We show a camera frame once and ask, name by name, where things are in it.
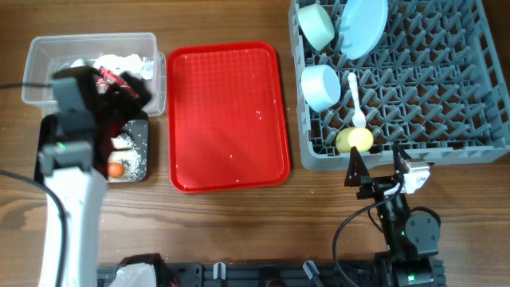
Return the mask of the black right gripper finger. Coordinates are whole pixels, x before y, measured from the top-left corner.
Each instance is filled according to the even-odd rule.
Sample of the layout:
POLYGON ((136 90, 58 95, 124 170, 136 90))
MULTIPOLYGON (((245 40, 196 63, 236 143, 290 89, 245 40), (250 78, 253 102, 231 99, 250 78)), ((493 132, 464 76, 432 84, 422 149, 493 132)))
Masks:
POLYGON ((352 147, 344 186, 361 187, 370 183, 372 183, 372 179, 365 163, 363 162, 363 158, 357 147, 352 147))
POLYGON ((410 156, 398 143, 393 143, 392 152, 394 160, 394 177, 400 178, 409 170, 407 161, 410 159, 410 156))

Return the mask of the red snack wrapper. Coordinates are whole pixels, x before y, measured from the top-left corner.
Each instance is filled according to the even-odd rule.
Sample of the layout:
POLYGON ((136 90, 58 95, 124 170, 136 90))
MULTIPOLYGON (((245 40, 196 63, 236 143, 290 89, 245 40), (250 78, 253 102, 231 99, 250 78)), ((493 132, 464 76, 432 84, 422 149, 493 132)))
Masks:
POLYGON ((120 75, 115 74, 113 71, 100 66, 100 77, 96 78, 96 88, 99 93, 104 93, 112 84, 118 84, 123 90, 128 92, 133 98, 138 98, 138 93, 123 79, 120 75))

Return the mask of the yellow plastic cup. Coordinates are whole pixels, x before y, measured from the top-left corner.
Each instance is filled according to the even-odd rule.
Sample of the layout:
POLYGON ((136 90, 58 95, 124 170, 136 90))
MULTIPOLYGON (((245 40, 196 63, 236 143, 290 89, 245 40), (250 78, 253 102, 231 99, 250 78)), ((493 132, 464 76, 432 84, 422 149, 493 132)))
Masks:
POLYGON ((368 151, 374 143, 374 136, 367 128, 345 128, 336 136, 335 146, 339 153, 349 152, 356 147, 359 152, 368 151))

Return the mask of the white tissue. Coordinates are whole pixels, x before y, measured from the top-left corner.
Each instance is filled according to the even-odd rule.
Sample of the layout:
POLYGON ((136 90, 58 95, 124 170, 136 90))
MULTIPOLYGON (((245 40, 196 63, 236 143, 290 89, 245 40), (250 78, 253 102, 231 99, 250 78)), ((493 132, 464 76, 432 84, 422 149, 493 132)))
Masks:
POLYGON ((97 71, 101 68, 113 72, 119 76, 121 73, 128 72, 132 76, 143 80, 151 80, 154 76, 154 61, 148 57, 141 57, 138 54, 128 56, 117 56, 115 54, 106 54, 98 57, 92 63, 85 59, 75 60, 70 67, 76 68, 81 66, 91 66, 97 71))

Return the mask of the white plastic spoon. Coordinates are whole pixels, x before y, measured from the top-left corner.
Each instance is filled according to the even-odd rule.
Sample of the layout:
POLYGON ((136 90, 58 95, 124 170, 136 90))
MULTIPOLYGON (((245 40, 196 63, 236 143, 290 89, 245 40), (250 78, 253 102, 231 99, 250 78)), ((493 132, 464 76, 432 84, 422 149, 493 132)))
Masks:
POLYGON ((354 115, 352 117, 352 123, 357 128, 365 128, 366 127, 366 116, 363 113, 360 107, 359 101, 359 87, 357 83, 357 77, 354 73, 348 73, 347 81, 349 84, 349 88, 351 90, 351 97, 354 103, 354 115))

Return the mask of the white rice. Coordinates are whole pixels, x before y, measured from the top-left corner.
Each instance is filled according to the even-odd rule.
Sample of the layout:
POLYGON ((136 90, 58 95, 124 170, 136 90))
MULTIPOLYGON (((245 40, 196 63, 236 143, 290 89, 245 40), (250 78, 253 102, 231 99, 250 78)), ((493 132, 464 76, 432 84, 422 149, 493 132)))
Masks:
POLYGON ((116 165, 116 171, 109 172, 110 183, 134 183, 145 180, 148 165, 148 139, 141 134, 134 136, 122 133, 112 138, 115 148, 109 158, 109 163, 116 165))

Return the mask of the orange carrot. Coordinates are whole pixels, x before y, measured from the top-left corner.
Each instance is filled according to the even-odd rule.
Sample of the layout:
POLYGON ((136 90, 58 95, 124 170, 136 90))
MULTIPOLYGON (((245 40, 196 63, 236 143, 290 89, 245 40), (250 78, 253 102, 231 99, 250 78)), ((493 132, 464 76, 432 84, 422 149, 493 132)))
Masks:
POLYGON ((119 179, 122 178, 125 172, 125 167, 122 163, 110 162, 108 164, 108 176, 119 179))

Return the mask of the small light blue bowl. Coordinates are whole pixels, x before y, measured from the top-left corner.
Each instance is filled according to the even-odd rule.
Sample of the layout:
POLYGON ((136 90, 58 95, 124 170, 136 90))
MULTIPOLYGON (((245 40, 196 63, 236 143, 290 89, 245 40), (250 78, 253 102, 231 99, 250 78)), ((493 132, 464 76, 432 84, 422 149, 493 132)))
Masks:
POLYGON ((339 78, 329 65, 304 68, 300 86, 308 106, 315 112, 323 112, 339 102, 339 78))

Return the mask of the large light blue plate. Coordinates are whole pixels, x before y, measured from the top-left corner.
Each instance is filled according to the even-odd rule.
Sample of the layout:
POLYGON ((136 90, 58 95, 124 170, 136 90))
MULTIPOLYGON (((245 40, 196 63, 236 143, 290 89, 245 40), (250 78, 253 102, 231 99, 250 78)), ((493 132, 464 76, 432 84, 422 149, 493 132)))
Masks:
POLYGON ((378 44, 386 26, 387 0, 348 0, 340 17, 341 52, 348 60, 366 56, 378 44))

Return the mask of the mint green bowl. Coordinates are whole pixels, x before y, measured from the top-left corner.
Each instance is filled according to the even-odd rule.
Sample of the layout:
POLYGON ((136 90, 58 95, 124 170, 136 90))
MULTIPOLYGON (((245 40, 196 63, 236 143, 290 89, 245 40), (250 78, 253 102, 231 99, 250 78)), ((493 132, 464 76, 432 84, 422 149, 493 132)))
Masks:
POLYGON ((314 49, 322 50, 335 37, 332 20, 319 4, 298 9, 297 18, 304 36, 314 49))

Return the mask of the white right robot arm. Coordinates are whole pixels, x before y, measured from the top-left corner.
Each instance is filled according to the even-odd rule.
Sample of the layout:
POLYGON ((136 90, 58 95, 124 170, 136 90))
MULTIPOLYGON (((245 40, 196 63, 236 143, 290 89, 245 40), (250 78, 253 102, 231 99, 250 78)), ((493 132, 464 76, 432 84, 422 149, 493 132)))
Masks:
POLYGON ((443 263, 438 255, 441 218, 423 206, 411 208, 406 196, 420 189, 430 177, 430 165, 413 159, 397 143, 392 146, 394 174, 370 175, 358 149, 350 151, 350 162, 344 185, 358 187, 358 199, 372 199, 373 204, 350 215, 335 232, 332 243, 334 259, 338 259, 340 232, 354 218, 376 210, 379 231, 386 251, 374 259, 375 278, 382 286, 445 286, 443 263))

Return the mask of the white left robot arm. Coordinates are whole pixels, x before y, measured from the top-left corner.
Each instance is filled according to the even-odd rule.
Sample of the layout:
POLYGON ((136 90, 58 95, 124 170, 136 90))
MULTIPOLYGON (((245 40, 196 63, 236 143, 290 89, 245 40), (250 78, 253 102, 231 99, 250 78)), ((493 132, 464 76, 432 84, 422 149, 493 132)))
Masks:
POLYGON ((53 74, 57 110, 44 117, 37 172, 47 190, 40 286, 96 285, 100 212, 108 191, 113 139, 141 114, 151 92, 129 72, 100 89, 99 69, 84 65, 53 74))

